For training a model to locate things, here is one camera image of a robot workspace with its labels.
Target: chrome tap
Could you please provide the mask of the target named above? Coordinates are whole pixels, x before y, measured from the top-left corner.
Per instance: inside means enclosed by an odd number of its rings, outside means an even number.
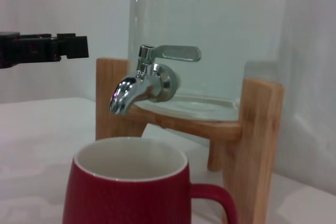
[[[112,114],[127,114],[131,105],[137,101],[164,102],[173,98],[178,87],[176,74],[164,64],[155,64],[155,58],[199,61],[201,51],[198,47],[190,46],[142,45],[136,72],[119,82],[112,95]]]

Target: black robotic arm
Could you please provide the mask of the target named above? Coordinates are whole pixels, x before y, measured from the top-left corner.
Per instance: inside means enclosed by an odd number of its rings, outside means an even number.
[[[10,68],[20,63],[60,61],[88,58],[86,36],[76,34],[30,34],[0,32],[0,69]]]

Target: mug handle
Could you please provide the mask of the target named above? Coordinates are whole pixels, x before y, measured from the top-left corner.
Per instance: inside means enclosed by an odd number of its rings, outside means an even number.
[[[238,224],[238,213],[231,195],[223,188],[208,184],[191,184],[190,197],[211,199],[220,203],[226,213],[228,224]]]

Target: mug rim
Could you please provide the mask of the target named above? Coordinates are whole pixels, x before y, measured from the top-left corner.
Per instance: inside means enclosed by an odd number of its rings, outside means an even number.
[[[99,145],[99,144],[103,144],[103,143],[106,143],[107,141],[116,141],[116,140],[120,140],[120,139],[124,139],[124,140],[137,140],[137,141],[148,141],[148,142],[152,142],[152,143],[155,143],[155,144],[159,144],[159,145],[162,145],[162,146],[165,146],[165,147],[168,147],[170,148],[172,151],[174,152],[177,152],[180,154],[181,158],[183,159],[183,164],[181,165],[181,167],[177,170],[175,170],[174,172],[172,173],[168,173],[168,174],[165,174],[165,175],[162,175],[162,176],[157,176],[157,177],[151,177],[151,178],[116,178],[116,177],[109,177],[109,176],[104,176],[104,175],[100,175],[100,174],[97,174],[97,173],[94,173],[86,168],[84,168],[78,161],[78,157],[79,155],[84,152],[85,150],[87,150],[88,148],[94,146],[94,145]],[[96,178],[102,178],[102,179],[106,179],[106,180],[109,180],[109,181],[115,181],[115,182],[150,182],[150,181],[156,181],[156,180],[161,180],[161,179],[166,179],[166,178],[169,178],[169,177],[173,177],[177,174],[179,174],[180,172],[182,172],[188,165],[188,159],[185,155],[184,152],[180,151],[179,149],[175,148],[174,146],[170,145],[170,144],[167,144],[167,143],[164,143],[164,142],[161,142],[161,141],[157,141],[155,140],[154,138],[148,138],[148,137],[145,137],[145,138],[142,138],[142,137],[127,137],[127,136],[120,136],[120,137],[110,137],[110,138],[105,138],[105,139],[101,139],[101,140],[98,140],[98,141],[95,141],[93,143],[90,143],[90,144],[87,144],[86,146],[82,147],[73,157],[73,162],[74,164],[82,171],[84,171],[85,173],[93,176],[93,177],[96,177]]]

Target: wooden stand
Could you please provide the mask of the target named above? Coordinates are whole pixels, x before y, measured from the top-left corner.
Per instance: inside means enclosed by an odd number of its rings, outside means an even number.
[[[136,106],[128,115],[111,115],[111,95],[127,74],[127,65],[127,60],[97,60],[96,140],[141,136],[147,123],[208,138],[208,169],[223,169],[224,187],[237,205],[240,223],[264,224],[284,97],[282,85],[245,79],[236,122],[178,119]]]

